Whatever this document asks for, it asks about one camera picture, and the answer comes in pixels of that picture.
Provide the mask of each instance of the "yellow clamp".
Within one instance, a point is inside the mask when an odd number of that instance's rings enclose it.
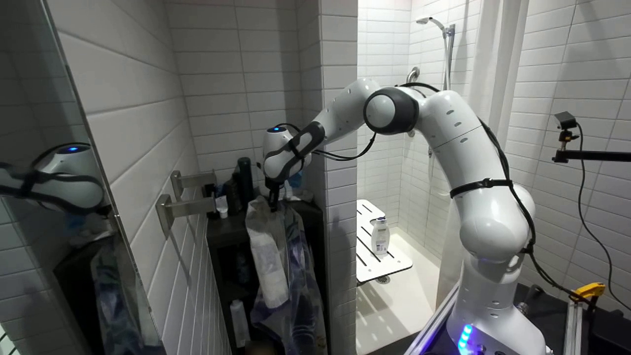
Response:
[[[604,294],[604,289],[605,289],[604,283],[592,282],[591,284],[587,284],[585,286],[577,288],[574,291],[574,293],[584,298],[590,298],[590,297],[595,297],[595,296],[598,297]],[[572,296],[570,296],[570,299],[572,299],[575,302],[579,301],[577,298],[572,297]]]

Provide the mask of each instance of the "mirror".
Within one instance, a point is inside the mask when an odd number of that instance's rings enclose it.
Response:
[[[0,355],[165,354],[66,68],[45,5],[3,0]]]

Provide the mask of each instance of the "shower floor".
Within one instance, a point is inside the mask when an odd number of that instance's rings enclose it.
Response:
[[[419,332],[432,316],[438,288],[438,260],[398,227],[390,230],[390,243],[404,251],[412,268],[357,287],[355,349],[366,355]]]

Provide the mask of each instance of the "shower head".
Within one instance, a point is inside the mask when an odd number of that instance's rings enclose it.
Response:
[[[419,23],[421,25],[426,25],[429,21],[434,22],[438,26],[438,28],[440,28],[441,31],[445,30],[445,26],[443,26],[443,24],[440,23],[440,21],[436,20],[433,17],[423,17],[422,19],[417,20],[416,23]]]

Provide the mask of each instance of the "white shower bench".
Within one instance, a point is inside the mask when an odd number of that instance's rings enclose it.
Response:
[[[363,284],[382,276],[395,274],[412,267],[412,260],[392,245],[383,255],[375,255],[370,248],[373,225],[370,221],[385,217],[385,213],[368,200],[357,200],[357,282]]]

